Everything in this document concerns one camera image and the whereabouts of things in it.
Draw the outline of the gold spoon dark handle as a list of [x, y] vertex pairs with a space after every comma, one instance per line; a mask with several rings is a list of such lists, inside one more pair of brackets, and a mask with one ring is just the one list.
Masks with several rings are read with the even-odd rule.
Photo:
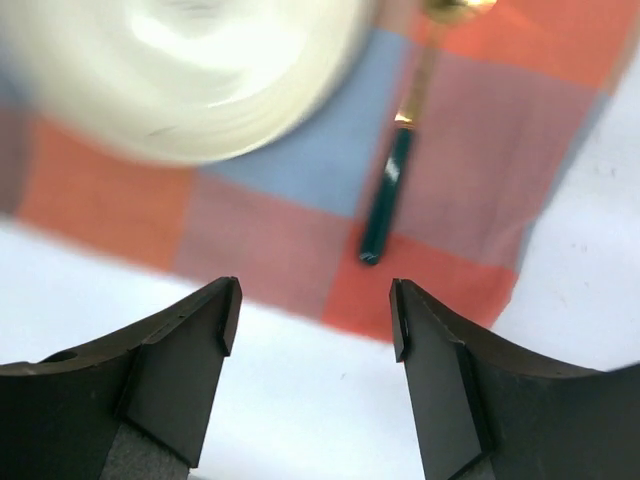
[[445, 33], [456, 25], [490, 11], [493, 1], [422, 1], [420, 13], [426, 22], [427, 38], [415, 54], [409, 82], [401, 95], [393, 120], [393, 135], [386, 151], [381, 177], [371, 203], [358, 250], [366, 265], [378, 264], [387, 246], [404, 173], [415, 143], [422, 110], [433, 74], [437, 50]]

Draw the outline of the cream white plate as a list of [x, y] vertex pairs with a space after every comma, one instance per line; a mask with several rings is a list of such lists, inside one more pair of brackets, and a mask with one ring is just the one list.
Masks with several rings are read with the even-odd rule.
[[374, 1], [5, 1], [39, 113], [152, 165], [203, 165], [294, 130], [335, 92]]

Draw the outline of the checkered orange blue cloth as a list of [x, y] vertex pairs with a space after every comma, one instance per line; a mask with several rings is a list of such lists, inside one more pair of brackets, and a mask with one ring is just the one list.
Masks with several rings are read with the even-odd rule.
[[362, 58], [293, 133], [236, 160], [165, 169], [74, 139], [31, 110], [1, 56], [1, 214], [180, 277], [235, 275], [257, 302], [387, 341], [410, 278], [490, 327], [529, 242], [639, 49], [635, 1], [500, 1], [439, 50], [382, 261], [357, 243], [391, 115], [427, 25], [383, 1]]

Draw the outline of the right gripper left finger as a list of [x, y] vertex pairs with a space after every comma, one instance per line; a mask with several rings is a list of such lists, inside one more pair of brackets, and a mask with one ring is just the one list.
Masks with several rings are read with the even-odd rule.
[[184, 479], [199, 464], [242, 290], [222, 277], [166, 309], [1, 368], [5, 479]]

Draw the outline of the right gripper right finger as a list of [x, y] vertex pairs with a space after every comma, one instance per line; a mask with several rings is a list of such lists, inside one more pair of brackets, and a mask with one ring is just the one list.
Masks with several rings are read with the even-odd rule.
[[635, 479], [639, 369], [608, 372], [512, 343], [416, 283], [390, 289], [428, 479]]

